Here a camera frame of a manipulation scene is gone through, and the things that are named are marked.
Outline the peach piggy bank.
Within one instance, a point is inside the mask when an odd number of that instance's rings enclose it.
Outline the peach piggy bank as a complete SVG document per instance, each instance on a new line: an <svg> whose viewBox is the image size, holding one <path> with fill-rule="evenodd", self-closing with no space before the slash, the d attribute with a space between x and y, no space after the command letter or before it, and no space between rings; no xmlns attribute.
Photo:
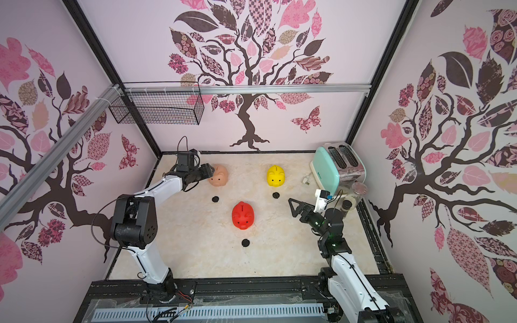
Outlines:
<svg viewBox="0 0 517 323"><path fill-rule="evenodd" d="M229 173L225 166L215 165L214 174L209 179L209 183L213 187L224 187L228 183Z"/></svg>

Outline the red piggy bank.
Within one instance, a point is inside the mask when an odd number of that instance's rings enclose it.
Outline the red piggy bank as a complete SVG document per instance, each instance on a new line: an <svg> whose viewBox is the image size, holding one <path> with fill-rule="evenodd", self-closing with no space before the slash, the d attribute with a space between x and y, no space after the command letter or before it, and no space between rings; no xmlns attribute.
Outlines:
<svg viewBox="0 0 517 323"><path fill-rule="evenodd" d="M232 210L232 223L239 230L247 230L254 223L254 209L248 203L239 202Z"/></svg>

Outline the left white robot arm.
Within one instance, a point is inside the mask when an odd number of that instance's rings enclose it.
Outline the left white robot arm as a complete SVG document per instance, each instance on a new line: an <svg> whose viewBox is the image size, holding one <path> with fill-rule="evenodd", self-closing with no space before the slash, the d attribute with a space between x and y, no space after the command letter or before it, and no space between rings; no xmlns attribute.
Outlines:
<svg viewBox="0 0 517 323"><path fill-rule="evenodd" d="M163 284L171 274L154 243L158 234L157 206L191 183L214 175L214 167L209 164L184 169L172 169L159 182L133 195L120 195L115 202L111 238L129 250L144 274L143 280L151 285Z"/></svg>

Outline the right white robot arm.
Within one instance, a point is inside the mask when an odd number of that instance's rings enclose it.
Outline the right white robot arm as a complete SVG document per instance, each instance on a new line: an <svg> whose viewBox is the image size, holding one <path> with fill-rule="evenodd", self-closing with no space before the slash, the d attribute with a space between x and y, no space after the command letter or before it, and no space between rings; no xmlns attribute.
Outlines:
<svg viewBox="0 0 517 323"><path fill-rule="evenodd" d="M293 217L299 217L319 235L320 255L329 267L320 272L323 294L334 298L349 322L405 322L403 312L389 305L367 280L343 236L343 212L289 199Z"/></svg>

